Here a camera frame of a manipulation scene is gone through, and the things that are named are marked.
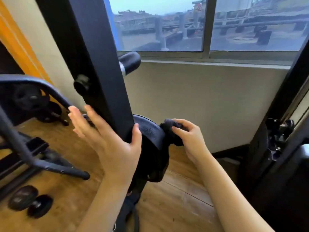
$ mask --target window glass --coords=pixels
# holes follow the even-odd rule
[[[308,23],[309,0],[217,0],[211,50],[298,51]]]
[[[104,0],[118,50],[202,51],[206,0]]]

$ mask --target dumbbell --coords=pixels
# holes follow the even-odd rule
[[[44,216],[52,207],[53,199],[48,195],[39,195],[37,188],[24,186],[9,199],[8,207],[14,211],[28,208],[27,215],[31,218]]]

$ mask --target adjustment knob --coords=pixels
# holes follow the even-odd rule
[[[75,90],[81,95],[84,96],[87,94],[89,88],[90,88],[90,83],[89,83],[89,78],[86,77],[85,75],[78,75],[76,80],[74,81],[74,88]]]

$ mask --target beige wall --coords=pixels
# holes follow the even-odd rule
[[[84,101],[34,0],[2,0],[55,86],[75,105]],[[143,62],[125,78],[132,111],[156,123],[188,119],[211,152],[247,144],[287,69]]]

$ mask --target black baseboard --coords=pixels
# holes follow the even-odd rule
[[[249,150],[249,144],[245,144],[238,147],[233,147],[224,151],[212,153],[215,158],[233,158],[235,156],[244,156]]]

